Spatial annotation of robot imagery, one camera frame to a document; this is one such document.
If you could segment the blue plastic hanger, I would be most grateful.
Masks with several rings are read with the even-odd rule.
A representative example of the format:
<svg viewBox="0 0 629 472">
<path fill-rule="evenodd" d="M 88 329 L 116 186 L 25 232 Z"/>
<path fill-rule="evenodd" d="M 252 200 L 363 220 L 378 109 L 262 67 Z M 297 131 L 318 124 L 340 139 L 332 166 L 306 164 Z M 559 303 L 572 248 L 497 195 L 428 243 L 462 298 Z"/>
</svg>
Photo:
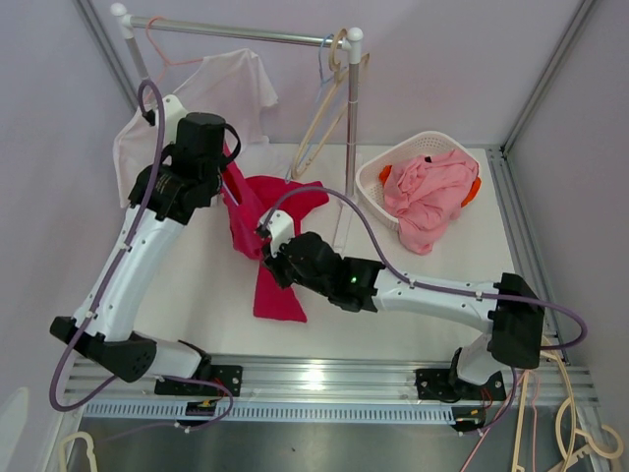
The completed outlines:
<svg viewBox="0 0 629 472">
<path fill-rule="evenodd" d="M 329 34 L 325 38 L 331 38 L 336 42 L 339 38 L 344 39 L 344 33 L 342 29 L 337 34 Z M 285 173 L 286 183 L 297 181 L 305 174 L 344 116 L 345 106 L 339 102 L 347 74 L 342 61 L 336 58 L 337 49 L 336 44 L 326 47 L 322 43 L 318 47 L 318 92 L 309 113 L 308 127 Z"/>
</svg>

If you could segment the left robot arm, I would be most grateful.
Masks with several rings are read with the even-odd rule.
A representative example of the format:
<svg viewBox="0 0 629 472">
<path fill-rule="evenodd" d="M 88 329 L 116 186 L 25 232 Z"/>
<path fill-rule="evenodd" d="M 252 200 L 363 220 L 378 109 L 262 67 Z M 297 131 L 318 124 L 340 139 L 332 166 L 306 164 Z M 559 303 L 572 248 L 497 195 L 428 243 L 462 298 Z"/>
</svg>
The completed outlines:
<svg viewBox="0 0 629 472">
<path fill-rule="evenodd" d="M 174 141 L 138 176 L 117 246 L 92 292 L 72 316 L 51 324 L 54 337 L 124 382 L 176 378 L 190 394 L 210 386 L 204 352 L 142 335 L 134 324 L 163 257 L 194 212 L 220 193 L 222 174 L 236 156 L 225 151 L 225 135 L 234 131 L 210 113 L 190 112 L 178 121 Z"/>
</svg>

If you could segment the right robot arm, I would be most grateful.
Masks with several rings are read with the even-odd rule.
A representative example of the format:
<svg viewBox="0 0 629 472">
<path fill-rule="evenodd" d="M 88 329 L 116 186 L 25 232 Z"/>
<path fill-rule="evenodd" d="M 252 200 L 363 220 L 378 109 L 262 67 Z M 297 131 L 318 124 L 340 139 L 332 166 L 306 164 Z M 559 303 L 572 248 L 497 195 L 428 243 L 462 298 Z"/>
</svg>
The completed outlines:
<svg viewBox="0 0 629 472">
<path fill-rule="evenodd" d="M 319 235 L 307 232 L 263 245 L 262 263 L 281 288 L 300 285 L 347 312 L 408 312 L 465 325 L 479 332 L 458 348 L 448 370 L 417 370 L 421 399 L 478 399 L 499 371 L 534 370 L 540 364 L 543 308 L 519 275 L 496 283 L 414 280 L 380 261 L 342 257 Z"/>
</svg>

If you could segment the pink t shirt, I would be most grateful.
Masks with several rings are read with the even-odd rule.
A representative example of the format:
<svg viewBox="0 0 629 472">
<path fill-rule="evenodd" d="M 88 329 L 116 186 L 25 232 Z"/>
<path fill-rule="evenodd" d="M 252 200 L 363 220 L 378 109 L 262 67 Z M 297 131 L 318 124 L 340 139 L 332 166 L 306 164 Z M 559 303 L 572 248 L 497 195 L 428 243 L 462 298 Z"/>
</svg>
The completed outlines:
<svg viewBox="0 0 629 472">
<path fill-rule="evenodd" d="M 383 186 L 385 210 L 398 219 L 401 244 L 425 256 L 460 216 L 461 203 L 480 176 L 480 165 L 458 149 L 390 165 Z"/>
</svg>

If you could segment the beige plastic hanger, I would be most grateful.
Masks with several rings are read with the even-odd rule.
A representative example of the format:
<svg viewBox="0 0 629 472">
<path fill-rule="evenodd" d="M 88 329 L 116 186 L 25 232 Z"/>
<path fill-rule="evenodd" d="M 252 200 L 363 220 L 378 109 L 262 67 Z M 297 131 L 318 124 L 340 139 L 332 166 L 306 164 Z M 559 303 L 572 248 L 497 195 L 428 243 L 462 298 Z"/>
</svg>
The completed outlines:
<svg viewBox="0 0 629 472">
<path fill-rule="evenodd" d="M 340 29 L 321 42 L 317 56 L 319 88 L 287 180 L 299 180 L 305 174 L 347 114 L 350 67 L 357 66 L 361 73 L 370 61 L 370 55 L 362 52 L 363 39 L 361 29 L 350 28 Z"/>
</svg>

